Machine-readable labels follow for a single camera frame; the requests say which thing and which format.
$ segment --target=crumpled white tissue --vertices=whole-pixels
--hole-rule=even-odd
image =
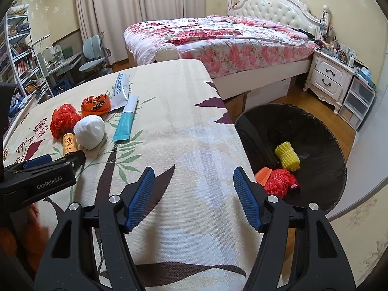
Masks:
[[[98,146],[104,138],[104,133],[105,123],[100,116],[86,116],[74,126],[77,142],[87,150],[92,150]]]

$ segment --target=bed headboard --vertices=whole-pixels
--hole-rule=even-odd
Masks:
[[[329,12],[324,5],[323,11]],[[299,0],[234,0],[228,1],[229,16],[255,17],[302,29],[319,38],[319,18],[310,13],[308,6]]]

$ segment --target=white ball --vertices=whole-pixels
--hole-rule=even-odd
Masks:
[[[104,133],[105,123],[100,116],[86,116],[74,126],[77,142],[87,150],[92,150],[98,146],[104,138]]]
[[[173,44],[161,44],[156,48],[156,61],[170,61],[179,59],[178,50]]]

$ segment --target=white bed frame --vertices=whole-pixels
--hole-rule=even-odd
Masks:
[[[329,12],[324,5],[323,11]],[[277,24],[303,29],[319,38],[319,18],[310,13],[308,6],[299,0],[228,0],[229,16],[245,16],[272,21]],[[167,51],[160,47],[156,61],[179,59],[178,51],[169,44]],[[311,58],[267,68],[248,70],[213,79],[223,100],[254,89],[284,80],[310,70]]]

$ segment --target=yellow bottle label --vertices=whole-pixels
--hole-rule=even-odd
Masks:
[[[67,133],[62,138],[63,156],[67,153],[78,151],[77,141],[72,133]]]

